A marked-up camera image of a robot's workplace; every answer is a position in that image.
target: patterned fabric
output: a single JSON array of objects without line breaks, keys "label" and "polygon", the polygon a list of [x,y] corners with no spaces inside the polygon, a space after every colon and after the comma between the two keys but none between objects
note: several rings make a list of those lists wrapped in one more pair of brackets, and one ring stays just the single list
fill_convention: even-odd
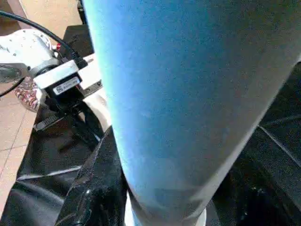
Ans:
[{"label": "patterned fabric", "polygon": [[39,108],[39,100],[36,97],[38,87],[31,77],[26,77],[23,82],[15,89],[15,95],[22,105],[33,112]]}]

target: beige floor tile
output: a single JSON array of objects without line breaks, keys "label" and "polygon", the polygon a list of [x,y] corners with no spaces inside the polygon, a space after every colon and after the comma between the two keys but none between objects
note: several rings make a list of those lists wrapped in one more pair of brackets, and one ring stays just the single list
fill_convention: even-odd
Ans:
[{"label": "beige floor tile", "polygon": [[0,151],[0,175],[1,175],[2,170],[4,168],[4,164],[6,162],[6,159],[8,158],[9,151],[10,151],[10,149],[4,150],[4,151]]},{"label": "beige floor tile", "polygon": [[[0,83],[0,93],[7,90],[13,85],[12,82],[9,83]],[[7,105],[15,105],[18,104],[19,101],[15,96],[15,92],[11,91],[10,93],[6,94],[4,97],[0,99],[0,107],[5,107]]]},{"label": "beige floor tile", "polygon": [[37,115],[36,113],[26,110],[25,116],[23,118],[21,127],[17,133],[13,147],[18,147],[18,146],[23,146],[28,144],[36,115]]},{"label": "beige floor tile", "polygon": [[16,180],[16,173],[26,151],[26,146],[11,149],[0,177],[0,215],[4,210],[5,202],[11,187]]},{"label": "beige floor tile", "polygon": [[12,147],[24,114],[20,104],[0,107],[0,150]]}]

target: white metal part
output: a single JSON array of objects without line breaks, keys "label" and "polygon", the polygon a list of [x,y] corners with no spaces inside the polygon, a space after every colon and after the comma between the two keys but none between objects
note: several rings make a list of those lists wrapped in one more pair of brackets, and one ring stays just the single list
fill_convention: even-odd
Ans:
[{"label": "white metal part", "polygon": [[101,79],[101,73],[95,54],[91,54],[84,59],[88,62],[88,66],[79,71],[79,76],[82,79],[80,86],[83,89],[86,89],[94,83],[97,83]]},{"label": "white metal part", "polygon": [[0,36],[0,64],[23,63],[30,70],[54,58],[49,38],[34,29]]},{"label": "white metal part", "polygon": [[[206,226],[206,219],[207,219],[207,211],[206,208],[203,210],[201,215],[198,218],[196,226]],[[124,217],[125,226],[134,226],[134,216],[132,212],[132,204],[130,196],[127,192],[127,202],[126,202],[126,210],[125,210],[125,217]]]},{"label": "white metal part", "polygon": [[34,82],[40,89],[44,89],[62,79],[79,71],[74,60],[68,61],[46,73],[34,78]]},{"label": "white metal part", "polygon": [[68,81],[56,86],[53,88],[53,91],[55,94],[60,95],[61,93],[64,93],[66,90],[71,89],[72,87],[76,86],[80,83],[80,80],[77,76],[69,79]]},{"label": "white metal part", "polygon": [[93,113],[98,118],[104,131],[111,126],[111,115],[106,102],[104,89],[101,88],[97,92],[89,95],[84,99],[84,102],[89,106]]}]

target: blue cylinder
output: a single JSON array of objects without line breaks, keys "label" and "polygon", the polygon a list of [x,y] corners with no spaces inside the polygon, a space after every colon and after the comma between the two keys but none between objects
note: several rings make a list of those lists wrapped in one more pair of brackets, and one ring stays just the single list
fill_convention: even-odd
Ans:
[{"label": "blue cylinder", "polygon": [[84,2],[139,225],[195,225],[301,52],[300,5]]}]

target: white label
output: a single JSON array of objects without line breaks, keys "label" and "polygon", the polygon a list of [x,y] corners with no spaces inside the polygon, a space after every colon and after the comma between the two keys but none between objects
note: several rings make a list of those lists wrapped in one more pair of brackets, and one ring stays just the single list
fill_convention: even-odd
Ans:
[{"label": "white label", "polygon": [[79,78],[73,77],[72,79],[62,83],[61,85],[58,85],[57,87],[53,88],[53,91],[55,94],[59,95],[61,93],[64,93],[66,90],[69,90],[70,88],[76,86],[79,84]]}]

